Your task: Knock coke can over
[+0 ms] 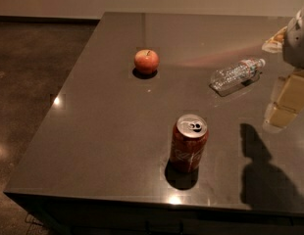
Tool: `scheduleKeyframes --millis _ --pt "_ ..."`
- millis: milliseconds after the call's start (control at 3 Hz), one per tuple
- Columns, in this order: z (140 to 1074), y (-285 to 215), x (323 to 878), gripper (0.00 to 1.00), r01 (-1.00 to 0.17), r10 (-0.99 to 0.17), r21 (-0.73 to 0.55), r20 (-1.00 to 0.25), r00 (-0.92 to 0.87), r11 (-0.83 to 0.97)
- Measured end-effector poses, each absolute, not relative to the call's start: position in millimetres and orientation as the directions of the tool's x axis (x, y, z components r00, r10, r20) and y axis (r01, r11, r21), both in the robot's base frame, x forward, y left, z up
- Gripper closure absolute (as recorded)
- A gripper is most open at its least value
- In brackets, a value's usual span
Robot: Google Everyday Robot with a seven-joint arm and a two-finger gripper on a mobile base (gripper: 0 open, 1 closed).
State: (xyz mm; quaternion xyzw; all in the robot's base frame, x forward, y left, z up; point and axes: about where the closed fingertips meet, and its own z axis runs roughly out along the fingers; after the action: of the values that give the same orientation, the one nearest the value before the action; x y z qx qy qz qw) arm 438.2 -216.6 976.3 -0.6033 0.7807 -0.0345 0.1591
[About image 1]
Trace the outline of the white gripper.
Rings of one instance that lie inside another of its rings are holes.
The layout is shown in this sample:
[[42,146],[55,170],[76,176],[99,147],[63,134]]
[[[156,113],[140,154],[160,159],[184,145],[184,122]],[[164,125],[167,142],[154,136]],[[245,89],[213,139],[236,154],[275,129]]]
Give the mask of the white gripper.
[[304,110],[304,5],[287,27],[262,45],[262,50],[272,54],[282,52],[286,63],[299,68],[287,77],[278,78],[264,114],[263,128],[278,133]]

